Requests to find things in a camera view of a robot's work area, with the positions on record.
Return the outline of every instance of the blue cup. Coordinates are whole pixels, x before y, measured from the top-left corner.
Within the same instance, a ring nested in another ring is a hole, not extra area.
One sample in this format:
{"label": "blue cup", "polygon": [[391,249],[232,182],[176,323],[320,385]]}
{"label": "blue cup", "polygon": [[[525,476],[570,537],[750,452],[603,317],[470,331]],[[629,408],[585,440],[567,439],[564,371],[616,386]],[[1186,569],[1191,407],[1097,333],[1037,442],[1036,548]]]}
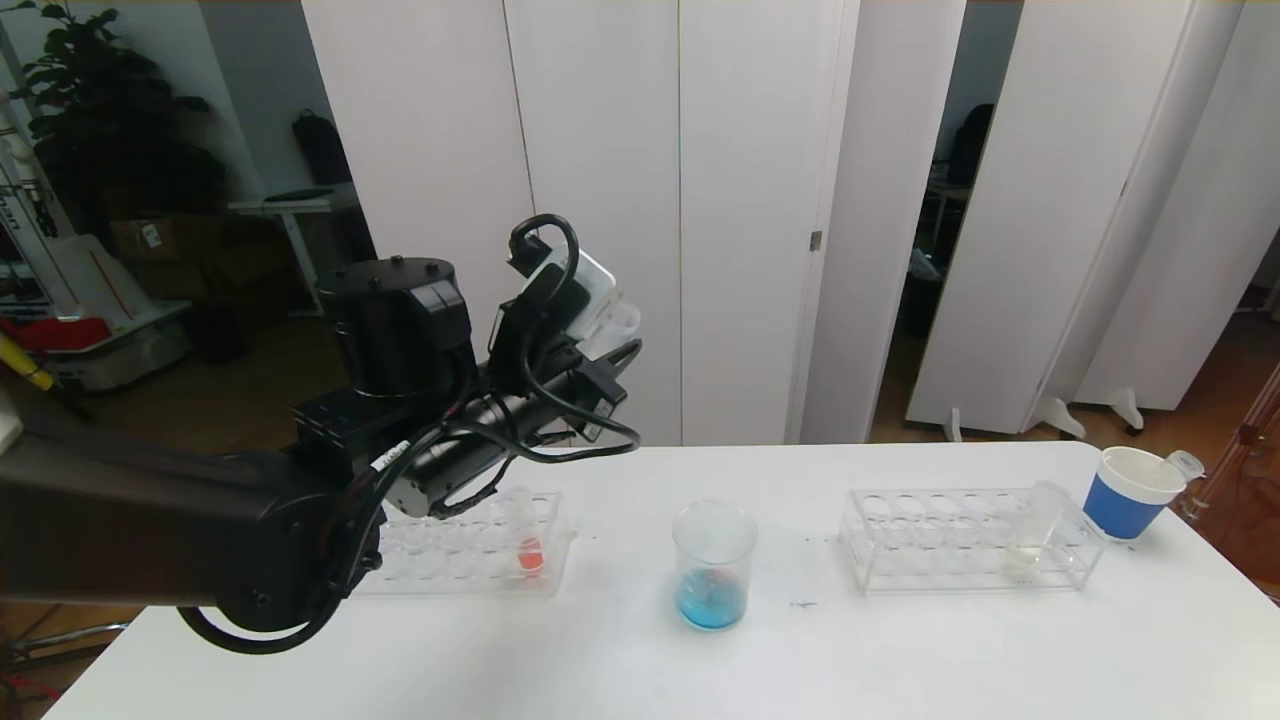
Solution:
{"label": "blue cup", "polygon": [[1111,538],[1137,538],[1187,488],[1190,477],[1188,477],[1184,465],[1172,461],[1175,457],[1181,462],[1190,459],[1199,465],[1183,451],[1166,462],[1158,455],[1133,447],[1103,450],[1102,462],[1084,500],[1084,514]]}

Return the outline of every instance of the black backpack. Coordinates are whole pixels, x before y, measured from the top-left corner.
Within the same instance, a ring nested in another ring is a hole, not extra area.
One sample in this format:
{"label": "black backpack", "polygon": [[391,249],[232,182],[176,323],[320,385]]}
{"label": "black backpack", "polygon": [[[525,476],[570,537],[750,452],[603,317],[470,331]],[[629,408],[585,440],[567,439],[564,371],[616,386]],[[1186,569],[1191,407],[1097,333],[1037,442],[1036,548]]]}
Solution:
{"label": "black backpack", "polygon": [[969,110],[969,115],[956,131],[956,138],[951,143],[951,159],[947,167],[948,183],[973,184],[973,179],[978,176],[978,160],[982,159],[982,147],[987,145],[987,131],[991,129],[991,115],[995,110],[996,106],[991,102]]}
{"label": "black backpack", "polygon": [[293,122],[293,137],[302,149],[302,156],[311,169],[311,181],[316,184],[337,184],[351,182],[351,168],[347,155],[342,151],[342,138],[333,123],[303,110]]}

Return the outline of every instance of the white partition panel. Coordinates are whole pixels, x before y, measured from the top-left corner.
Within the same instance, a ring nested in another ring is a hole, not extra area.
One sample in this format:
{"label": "white partition panel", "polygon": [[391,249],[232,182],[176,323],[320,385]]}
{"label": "white partition panel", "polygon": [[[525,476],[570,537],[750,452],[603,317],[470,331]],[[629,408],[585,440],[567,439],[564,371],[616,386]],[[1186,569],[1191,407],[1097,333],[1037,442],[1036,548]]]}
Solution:
{"label": "white partition panel", "polygon": [[1190,0],[1028,3],[909,420],[1019,432],[1066,332]]}
{"label": "white partition panel", "polygon": [[568,219],[640,307],[617,418],[650,446],[681,442],[676,20],[676,0],[507,1],[534,206]]}
{"label": "white partition panel", "polygon": [[[1187,28],[1129,183],[1042,393],[1070,402],[1082,387],[1187,156],[1240,3],[1192,3]],[[1032,416],[1032,424],[1039,418]]]}
{"label": "white partition panel", "polygon": [[800,442],[870,430],[964,12],[964,0],[859,12]]}
{"label": "white partition panel", "polygon": [[686,445],[786,439],[855,3],[680,3]]}
{"label": "white partition panel", "polygon": [[1076,400],[1172,410],[1280,227],[1280,5],[1249,3]]}
{"label": "white partition panel", "polygon": [[484,356],[532,213],[502,0],[303,0],[316,60],[381,256],[458,269]]}

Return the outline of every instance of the test tube rack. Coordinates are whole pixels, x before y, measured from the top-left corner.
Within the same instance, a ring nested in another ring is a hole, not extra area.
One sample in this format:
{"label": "test tube rack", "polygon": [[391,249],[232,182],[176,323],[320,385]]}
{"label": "test tube rack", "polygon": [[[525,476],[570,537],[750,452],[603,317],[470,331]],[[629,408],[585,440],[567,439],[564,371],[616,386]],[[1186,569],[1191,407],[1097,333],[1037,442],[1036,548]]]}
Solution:
{"label": "test tube rack", "polygon": [[558,516],[561,496],[526,493],[524,498],[531,502],[540,568],[530,569],[529,547],[508,527],[511,514],[504,503],[513,501],[508,495],[448,520],[410,518],[387,507],[383,565],[366,575],[353,594],[556,594],[573,537]]}
{"label": "test tube rack", "polygon": [[1107,544],[1065,491],[1046,484],[852,491],[840,541],[864,594],[1083,589]]}

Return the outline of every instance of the white desk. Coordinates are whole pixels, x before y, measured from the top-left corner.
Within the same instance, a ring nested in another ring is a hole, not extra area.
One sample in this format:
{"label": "white desk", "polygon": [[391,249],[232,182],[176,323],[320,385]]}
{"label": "white desk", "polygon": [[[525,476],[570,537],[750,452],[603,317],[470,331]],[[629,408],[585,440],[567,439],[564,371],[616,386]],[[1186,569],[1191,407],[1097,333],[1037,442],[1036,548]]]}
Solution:
{"label": "white desk", "polygon": [[307,283],[307,292],[311,293],[311,302],[315,304],[316,310],[320,309],[320,299],[316,297],[315,287],[317,278],[316,266],[311,261],[311,251],[307,250],[306,236],[302,234],[297,215],[335,213],[360,204],[353,183],[346,182],[324,187],[329,187],[333,192],[306,200],[278,200],[269,202],[265,197],[260,197],[227,204],[228,210],[241,215],[280,217],[280,224],[284,225],[284,233],[289,236],[289,245],[293,246],[293,255],[298,260],[298,269],[302,270],[302,279]]}
{"label": "white desk", "polygon": [[938,217],[933,220],[933,246],[929,249],[931,252],[937,252],[938,237],[942,234],[942,217],[947,214],[947,201],[956,200],[960,202],[968,202],[969,196],[973,195],[973,186],[951,184],[948,182],[931,182],[924,186],[925,195],[938,196]]}
{"label": "white desk", "polygon": [[[1085,489],[1082,443],[653,448],[509,479],[577,519],[549,600],[358,600],[266,657],[150,609],[50,720],[265,717],[1280,717],[1280,612],[1170,512],[1083,592],[855,594],[833,536],[852,487]],[[671,518],[699,497],[760,525],[728,632],[671,602]]]}

